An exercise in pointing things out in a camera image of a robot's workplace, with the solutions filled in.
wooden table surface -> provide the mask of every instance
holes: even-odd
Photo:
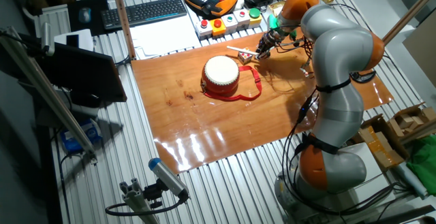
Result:
[[[262,95],[254,101],[219,101],[202,94],[200,78],[204,64],[218,55],[233,58],[226,46],[255,50],[263,33],[213,44],[157,59],[132,61],[135,79],[156,143],[159,157],[174,172],[183,172],[284,138],[298,111],[315,88],[304,77],[304,49],[253,61],[262,79]],[[378,77],[366,84],[353,82],[370,109],[393,100]],[[250,71],[240,73],[235,95],[258,93]],[[316,109],[308,112],[298,131],[312,128]]]

white paper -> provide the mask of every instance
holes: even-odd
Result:
[[[141,59],[201,46],[188,15],[132,27],[130,33]]]
[[[83,29],[71,33],[64,33],[54,37],[54,42],[58,44],[67,44],[68,35],[79,35],[79,48],[83,50],[93,51],[94,43],[91,31],[89,29]]]

metal rod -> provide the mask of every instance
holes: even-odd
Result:
[[[429,0],[418,0],[410,10],[394,25],[394,27],[383,37],[384,45],[389,42],[409,23],[409,21],[426,5]]]
[[[227,46],[227,48],[229,48],[230,50],[236,50],[236,51],[239,51],[239,52],[242,52],[242,53],[245,53],[245,54],[252,54],[253,56],[257,56],[259,54],[257,52],[253,52],[253,51],[250,51],[250,50],[244,50],[244,49],[241,49],[241,48],[236,48],[236,47],[231,47],[231,46]]]
[[[20,38],[13,27],[7,29],[7,33]],[[83,132],[76,119],[73,117],[62,99],[53,89],[50,81],[42,71],[41,67],[27,55],[27,51],[23,45],[16,40],[6,36],[0,37],[0,44],[7,50],[9,55],[21,68],[22,72],[34,85],[37,91],[41,94],[44,100],[48,103],[53,112],[58,116],[61,122],[67,127],[69,132],[74,136],[82,148],[87,152],[90,158],[95,158],[95,150],[87,135]]]
[[[129,20],[127,19],[127,12],[124,7],[124,0],[115,0],[116,8],[118,9],[118,15],[120,16],[121,27],[123,28],[124,38],[129,51],[129,57],[131,60],[136,59],[134,42],[131,39]]]

green button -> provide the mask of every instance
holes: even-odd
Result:
[[[257,18],[260,16],[260,10],[256,8],[250,9],[249,15],[251,18]]]

keyboard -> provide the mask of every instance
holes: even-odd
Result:
[[[125,8],[131,27],[186,15],[182,0],[159,0]],[[117,9],[102,11],[106,30],[121,29]]]

